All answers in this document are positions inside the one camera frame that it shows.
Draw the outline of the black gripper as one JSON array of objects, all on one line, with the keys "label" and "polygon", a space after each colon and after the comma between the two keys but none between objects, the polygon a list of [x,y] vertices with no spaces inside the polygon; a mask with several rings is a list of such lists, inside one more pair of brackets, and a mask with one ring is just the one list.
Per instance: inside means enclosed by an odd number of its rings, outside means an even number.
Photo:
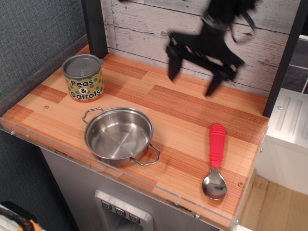
[{"label": "black gripper", "polygon": [[244,61],[226,45],[226,30],[226,27],[220,30],[204,23],[198,35],[170,32],[170,43],[166,49],[169,79],[173,81],[179,74],[183,59],[212,72],[213,78],[205,96],[210,96],[222,81],[233,79],[237,71],[231,66],[239,68]]}]

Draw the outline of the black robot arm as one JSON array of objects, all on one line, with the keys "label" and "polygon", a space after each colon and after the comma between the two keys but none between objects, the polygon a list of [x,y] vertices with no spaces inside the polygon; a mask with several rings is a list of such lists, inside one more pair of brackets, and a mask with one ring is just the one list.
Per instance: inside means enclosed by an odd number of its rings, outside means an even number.
[{"label": "black robot arm", "polygon": [[253,0],[212,0],[202,15],[203,26],[197,35],[170,32],[166,47],[169,57],[168,77],[173,80],[183,60],[209,70],[213,79],[206,95],[211,95],[222,81],[232,81],[244,61],[226,45],[224,37],[237,16],[242,16],[252,29],[255,23],[247,13],[255,7]]}]

